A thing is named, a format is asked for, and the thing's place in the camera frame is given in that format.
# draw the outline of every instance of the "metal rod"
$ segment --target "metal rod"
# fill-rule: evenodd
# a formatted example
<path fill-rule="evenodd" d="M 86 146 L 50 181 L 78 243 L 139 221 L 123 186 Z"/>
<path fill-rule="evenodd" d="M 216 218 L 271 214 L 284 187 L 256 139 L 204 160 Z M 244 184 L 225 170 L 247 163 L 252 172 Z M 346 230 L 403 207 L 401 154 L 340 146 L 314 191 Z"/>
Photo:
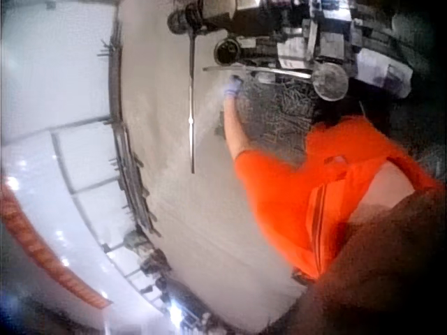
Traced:
<path fill-rule="evenodd" d="M 278 75 L 288 75 L 307 83 L 309 83 L 309 80 L 312 77 L 312 75 L 309 73 L 291 71 L 291 70 L 282 70 L 279 68 L 261 68 L 257 66 L 208 66 L 207 68 L 203 68 L 203 70 L 205 72 L 216 71 L 216 70 L 232 70 L 232 71 L 240 70 L 240 71 L 276 73 Z"/>
<path fill-rule="evenodd" d="M 189 158 L 191 160 L 191 173 L 194 168 L 194 59 L 196 53 L 196 34 L 189 33 Z"/>

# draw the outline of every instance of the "white wall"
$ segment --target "white wall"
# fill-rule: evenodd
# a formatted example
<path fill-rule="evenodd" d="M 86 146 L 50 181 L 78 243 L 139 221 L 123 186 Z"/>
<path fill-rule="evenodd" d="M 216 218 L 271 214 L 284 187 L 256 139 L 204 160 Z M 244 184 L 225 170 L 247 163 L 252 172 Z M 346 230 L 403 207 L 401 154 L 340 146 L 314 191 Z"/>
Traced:
<path fill-rule="evenodd" d="M 7 141 L 109 114 L 108 41 L 115 7 L 75 2 L 8 10 L 2 29 L 2 127 Z"/>

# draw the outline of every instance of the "bright light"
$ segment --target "bright light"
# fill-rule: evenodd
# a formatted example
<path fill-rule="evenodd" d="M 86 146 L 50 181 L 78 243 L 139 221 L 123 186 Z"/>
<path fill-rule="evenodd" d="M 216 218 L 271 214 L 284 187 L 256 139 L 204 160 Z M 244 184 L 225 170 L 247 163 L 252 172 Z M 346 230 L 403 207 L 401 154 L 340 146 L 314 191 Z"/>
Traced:
<path fill-rule="evenodd" d="M 169 308 L 170 321 L 173 323 L 176 328 L 180 328 L 180 323 L 183 321 L 183 313 L 182 310 L 176 305 L 172 304 Z"/>
<path fill-rule="evenodd" d="M 62 262 L 62 264 L 63 264 L 65 267 L 69 267 L 69 266 L 70 266 L 70 262 L 69 262 L 66 258 L 62 258 L 62 259 L 61 259 L 61 262 Z"/>
<path fill-rule="evenodd" d="M 13 191 L 17 191 L 19 189 L 19 181 L 14 177 L 6 177 L 6 185 L 8 185 Z"/>

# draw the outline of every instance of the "blue glove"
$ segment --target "blue glove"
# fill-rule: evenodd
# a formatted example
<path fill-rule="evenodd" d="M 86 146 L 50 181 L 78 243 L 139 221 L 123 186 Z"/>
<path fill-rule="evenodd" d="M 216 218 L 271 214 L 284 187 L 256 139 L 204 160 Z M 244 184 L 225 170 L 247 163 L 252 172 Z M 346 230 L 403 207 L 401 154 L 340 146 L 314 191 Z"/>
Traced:
<path fill-rule="evenodd" d="M 225 97 L 237 96 L 239 94 L 242 83 L 243 83 L 242 79 L 240 79 L 238 76 L 231 75 L 230 82 L 228 83 L 225 90 Z"/>

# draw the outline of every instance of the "metal equipment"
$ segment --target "metal equipment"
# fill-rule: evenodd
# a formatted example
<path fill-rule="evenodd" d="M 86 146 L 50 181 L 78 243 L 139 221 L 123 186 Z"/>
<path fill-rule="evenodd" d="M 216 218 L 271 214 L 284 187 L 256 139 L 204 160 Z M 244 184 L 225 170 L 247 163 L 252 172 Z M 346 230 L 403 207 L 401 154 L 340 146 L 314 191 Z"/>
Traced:
<path fill-rule="evenodd" d="M 168 18 L 174 34 L 190 38 L 189 141 L 194 173 L 193 79 L 195 38 L 225 29 L 214 60 L 221 67 L 274 73 L 312 84 L 323 100 L 345 97 L 349 79 L 398 98 L 411 91 L 408 48 L 391 17 L 356 0 L 197 0 Z"/>

